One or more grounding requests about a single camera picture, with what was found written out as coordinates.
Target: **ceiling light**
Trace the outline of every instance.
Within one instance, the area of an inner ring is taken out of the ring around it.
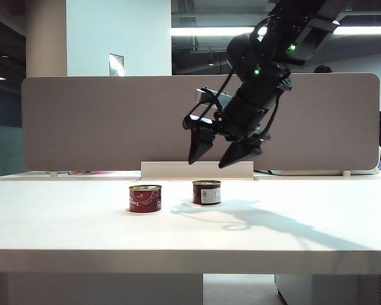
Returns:
[[[381,35],[381,27],[338,27],[336,35]]]
[[[173,27],[171,36],[236,36],[251,33],[253,27]],[[259,36],[264,36],[266,27],[258,31]],[[336,35],[381,35],[381,27],[338,27]]]
[[[250,33],[253,27],[173,27],[171,36],[236,36]]]

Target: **cable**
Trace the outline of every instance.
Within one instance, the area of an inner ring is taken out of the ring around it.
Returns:
[[[261,140],[264,137],[264,135],[268,132],[269,128],[271,127],[272,122],[274,121],[275,115],[276,115],[277,110],[278,110],[278,105],[279,105],[279,99],[280,98],[281,98],[281,94],[278,93],[277,97],[275,99],[275,108],[274,108],[274,111],[272,112],[271,117],[268,120],[267,126],[265,126],[265,128],[262,130],[262,132],[258,136],[258,139]]]

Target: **desk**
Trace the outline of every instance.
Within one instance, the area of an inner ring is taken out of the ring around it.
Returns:
[[[129,176],[0,177],[0,273],[381,275],[381,174],[224,180],[208,207],[152,181],[149,214],[127,211],[147,183]]]

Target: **green led light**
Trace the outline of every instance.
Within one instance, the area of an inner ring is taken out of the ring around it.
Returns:
[[[288,48],[288,51],[295,51],[297,49],[297,46],[295,43],[292,43],[290,47]]]

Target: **tin can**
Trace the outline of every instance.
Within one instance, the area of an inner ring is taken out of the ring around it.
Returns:
[[[130,186],[130,211],[156,212],[161,209],[161,186]]]
[[[193,203],[198,205],[216,205],[220,203],[220,181],[199,180],[193,182]]]

